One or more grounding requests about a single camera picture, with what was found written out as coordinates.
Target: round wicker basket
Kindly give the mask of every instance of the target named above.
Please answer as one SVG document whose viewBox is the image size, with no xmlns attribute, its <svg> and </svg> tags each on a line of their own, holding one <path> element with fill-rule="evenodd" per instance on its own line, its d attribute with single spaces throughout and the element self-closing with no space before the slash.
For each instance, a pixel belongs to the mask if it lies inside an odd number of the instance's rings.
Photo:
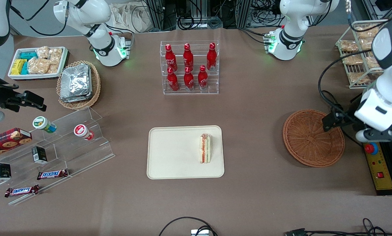
<svg viewBox="0 0 392 236">
<path fill-rule="evenodd" d="M 303 109 L 290 115 L 283 125 L 283 140 L 288 151 L 302 164 L 327 167 L 336 163 L 344 151 L 340 127 L 323 130 L 325 113 Z"/>
<path fill-rule="evenodd" d="M 88 66 L 91 67 L 91 81 L 92 81 L 92 91 L 93 91 L 93 96 L 89 100 L 84 100 L 84 101 L 79 101 L 79 102 L 73 102 L 73 103 L 65 103 L 62 100 L 59 99 L 59 103 L 62 104 L 62 106 L 69 108 L 69 109 L 82 109 L 87 106 L 92 106 L 94 103 L 97 101 L 98 97 L 100 96 L 100 91 L 101 91 L 101 81 L 100 81 L 100 75 L 98 74 L 97 69 L 95 66 L 88 61 L 76 61 L 74 63 L 69 64 L 67 67 L 73 67 L 77 66 L 81 63 L 87 64 Z M 57 95 L 60 97 L 60 82 L 61 82 L 61 77 L 62 74 L 59 75 L 59 78 L 57 79 L 57 87 L 56 87 L 56 92 Z"/>
</svg>

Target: red button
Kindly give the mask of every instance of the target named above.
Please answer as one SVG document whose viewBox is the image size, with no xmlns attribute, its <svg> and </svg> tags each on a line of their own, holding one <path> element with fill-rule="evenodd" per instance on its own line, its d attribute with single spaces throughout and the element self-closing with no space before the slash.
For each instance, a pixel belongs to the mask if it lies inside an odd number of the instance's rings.
<svg viewBox="0 0 392 236">
<path fill-rule="evenodd" d="M 365 145 L 365 152 L 366 152 L 366 153 L 371 154 L 371 153 L 373 153 L 374 151 L 375 151 L 375 148 L 374 148 L 374 146 L 373 146 L 372 144 L 367 144 L 367 145 Z"/>
</svg>

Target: snickers bar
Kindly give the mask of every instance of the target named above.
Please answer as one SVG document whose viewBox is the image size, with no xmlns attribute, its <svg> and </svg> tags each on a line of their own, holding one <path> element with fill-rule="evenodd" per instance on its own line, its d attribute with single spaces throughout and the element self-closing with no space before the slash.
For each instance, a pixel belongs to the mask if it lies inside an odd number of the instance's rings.
<svg viewBox="0 0 392 236">
<path fill-rule="evenodd" d="M 5 192 L 5 197 L 13 197 L 22 194 L 37 194 L 37 193 L 38 193 L 38 184 L 28 188 L 8 188 L 8 190 Z"/>
<path fill-rule="evenodd" d="M 38 172 L 38 177 L 37 180 L 40 180 L 42 178 L 59 178 L 59 177 L 66 177 L 68 176 L 68 169 L 64 170 L 54 170 L 54 171 L 48 171 L 48 172 Z"/>
</svg>

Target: table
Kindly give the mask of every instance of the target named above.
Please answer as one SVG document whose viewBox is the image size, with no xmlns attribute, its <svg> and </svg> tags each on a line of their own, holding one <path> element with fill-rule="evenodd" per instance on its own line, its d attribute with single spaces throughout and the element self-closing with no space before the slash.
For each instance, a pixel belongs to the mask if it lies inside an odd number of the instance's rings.
<svg viewBox="0 0 392 236">
<path fill-rule="evenodd" d="M 283 123 L 291 113 L 307 108 L 328 112 L 317 80 L 338 57 L 334 43 L 346 27 L 311 27 L 301 52 L 286 62 L 266 55 L 261 44 L 238 30 L 137 34 L 130 60 L 112 68 L 98 63 L 83 36 L 16 36 L 15 48 L 65 46 L 70 63 L 94 63 L 102 89 L 93 109 L 103 116 L 101 129 L 116 157 L 17 206 L 7 206 L 0 192 L 0 236 L 153 236 L 186 215 L 208 221 L 226 236 L 282 235 L 300 227 L 358 231 L 364 217 L 392 231 L 392 197 L 375 196 L 365 157 L 355 143 L 346 140 L 345 152 L 333 166 L 310 168 L 298 163 L 282 140 Z M 164 96 L 160 40 L 213 38 L 221 44 L 219 95 Z M 47 118 L 72 112 L 58 103 L 55 80 L 17 84 L 45 98 Z M 347 85 L 341 64 L 323 79 L 323 89 L 345 106 L 359 93 Z M 8 111 L 0 132 L 32 129 L 32 119 L 42 114 L 33 108 Z M 150 180 L 149 130 L 198 125 L 222 128 L 223 177 Z M 200 226 L 183 220 L 164 234 L 189 235 Z"/>
</svg>

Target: red bottle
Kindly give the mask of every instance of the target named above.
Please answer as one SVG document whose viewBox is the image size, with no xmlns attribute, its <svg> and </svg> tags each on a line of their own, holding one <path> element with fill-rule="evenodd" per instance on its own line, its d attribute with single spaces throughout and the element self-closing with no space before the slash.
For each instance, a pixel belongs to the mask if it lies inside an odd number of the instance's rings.
<svg viewBox="0 0 392 236">
<path fill-rule="evenodd" d="M 208 52 L 208 63 L 206 64 L 206 67 L 208 70 L 212 71 L 217 68 L 217 51 L 215 50 L 215 43 L 212 43 L 209 45 L 209 52 Z"/>
<path fill-rule="evenodd" d="M 194 82 L 193 82 L 193 75 L 192 71 L 189 67 L 184 68 L 184 84 L 186 85 L 187 91 L 193 91 L 195 89 Z"/>
<path fill-rule="evenodd" d="M 200 90 L 206 90 L 208 88 L 208 73 L 206 72 L 206 67 L 204 65 L 200 66 L 197 79 L 199 80 Z"/>
<path fill-rule="evenodd" d="M 165 45 L 166 53 L 165 53 L 165 60 L 167 61 L 168 67 L 171 67 L 174 72 L 177 71 L 177 60 L 175 59 L 175 54 L 171 50 L 171 45 L 167 44 Z"/>
<path fill-rule="evenodd" d="M 169 67 L 167 69 L 167 72 L 168 72 L 168 76 L 167 76 L 168 84 L 170 85 L 172 91 L 178 91 L 180 89 L 180 85 L 178 84 L 177 76 L 174 74 L 173 69 Z"/>
<path fill-rule="evenodd" d="M 194 67 L 193 67 L 193 53 L 192 51 L 190 51 L 190 44 L 186 43 L 184 45 L 184 54 L 183 54 L 183 58 L 184 58 L 184 67 L 189 67 L 190 71 L 193 71 Z"/>
</svg>

